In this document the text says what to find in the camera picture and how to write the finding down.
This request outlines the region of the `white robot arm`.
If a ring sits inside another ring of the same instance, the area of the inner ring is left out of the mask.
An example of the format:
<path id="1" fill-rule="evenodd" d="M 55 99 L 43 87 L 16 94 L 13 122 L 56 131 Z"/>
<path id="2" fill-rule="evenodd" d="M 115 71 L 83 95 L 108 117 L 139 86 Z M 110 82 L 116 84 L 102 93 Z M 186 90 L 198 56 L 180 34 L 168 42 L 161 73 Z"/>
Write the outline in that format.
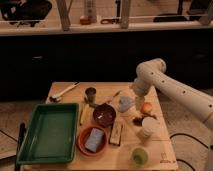
<path id="1" fill-rule="evenodd" d="M 133 92 L 138 97 L 144 97 L 154 86 L 194 114 L 212 132 L 204 171 L 213 171 L 213 96 L 168 77 L 165 71 L 166 63 L 161 58 L 140 63 L 136 67 Z"/>

